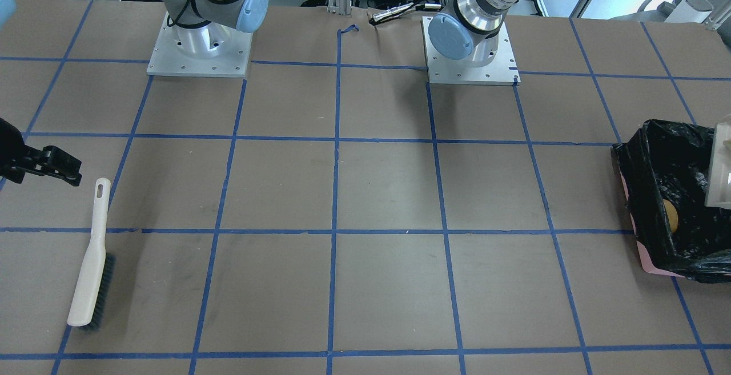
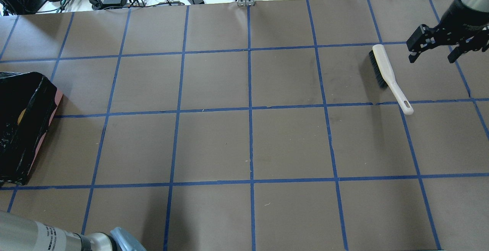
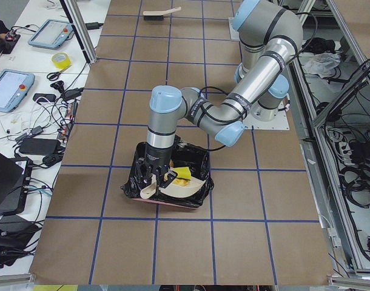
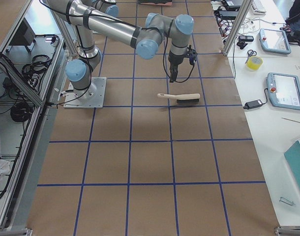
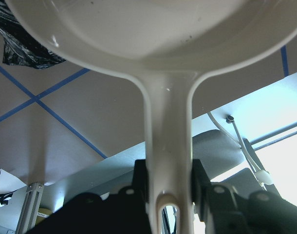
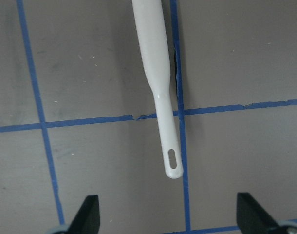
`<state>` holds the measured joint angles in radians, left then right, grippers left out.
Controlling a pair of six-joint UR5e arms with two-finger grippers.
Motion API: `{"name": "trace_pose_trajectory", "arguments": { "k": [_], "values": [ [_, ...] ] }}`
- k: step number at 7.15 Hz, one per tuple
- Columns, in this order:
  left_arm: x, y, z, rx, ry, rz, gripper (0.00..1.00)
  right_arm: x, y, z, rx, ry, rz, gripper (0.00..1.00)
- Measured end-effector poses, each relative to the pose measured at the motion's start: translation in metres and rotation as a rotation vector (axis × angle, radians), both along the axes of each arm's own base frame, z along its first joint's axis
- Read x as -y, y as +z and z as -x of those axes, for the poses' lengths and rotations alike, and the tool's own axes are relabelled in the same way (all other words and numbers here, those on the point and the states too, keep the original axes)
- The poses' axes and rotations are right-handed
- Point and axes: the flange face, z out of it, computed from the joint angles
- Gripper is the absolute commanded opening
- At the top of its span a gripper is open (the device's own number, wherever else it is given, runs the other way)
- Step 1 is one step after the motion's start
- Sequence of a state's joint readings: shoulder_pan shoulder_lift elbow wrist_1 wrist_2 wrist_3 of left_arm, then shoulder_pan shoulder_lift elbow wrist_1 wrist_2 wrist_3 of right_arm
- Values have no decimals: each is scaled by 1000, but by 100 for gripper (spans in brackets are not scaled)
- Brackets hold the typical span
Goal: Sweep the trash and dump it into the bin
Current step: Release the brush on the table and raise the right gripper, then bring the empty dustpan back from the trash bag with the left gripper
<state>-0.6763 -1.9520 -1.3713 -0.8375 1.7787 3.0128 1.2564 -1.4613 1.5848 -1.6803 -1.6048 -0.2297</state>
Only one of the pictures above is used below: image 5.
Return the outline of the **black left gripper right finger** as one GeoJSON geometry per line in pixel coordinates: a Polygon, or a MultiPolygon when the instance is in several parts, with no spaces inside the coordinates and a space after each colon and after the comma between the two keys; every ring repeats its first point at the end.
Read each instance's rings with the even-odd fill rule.
{"type": "Polygon", "coordinates": [[[192,161],[192,201],[207,234],[297,234],[297,206],[268,192],[244,198],[210,182],[200,160],[192,161]]]}

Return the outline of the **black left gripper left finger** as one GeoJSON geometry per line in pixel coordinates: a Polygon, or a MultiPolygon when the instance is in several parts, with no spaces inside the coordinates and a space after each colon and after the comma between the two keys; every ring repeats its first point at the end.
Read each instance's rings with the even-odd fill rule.
{"type": "Polygon", "coordinates": [[[106,199],[81,193],[37,224],[30,234],[150,234],[146,161],[135,161],[132,183],[106,199]]]}

